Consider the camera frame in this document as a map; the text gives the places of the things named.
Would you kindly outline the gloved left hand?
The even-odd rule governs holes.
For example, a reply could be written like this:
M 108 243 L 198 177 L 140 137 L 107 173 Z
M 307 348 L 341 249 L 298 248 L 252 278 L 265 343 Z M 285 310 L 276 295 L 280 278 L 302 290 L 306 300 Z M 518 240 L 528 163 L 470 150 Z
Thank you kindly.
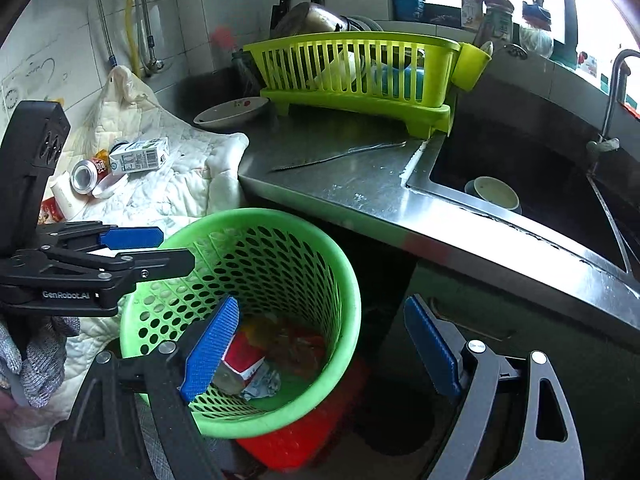
M 66 340 L 79 333 L 77 316 L 46 318 L 21 354 L 1 320 L 1 388 L 20 405 L 44 408 L 64 379 Z

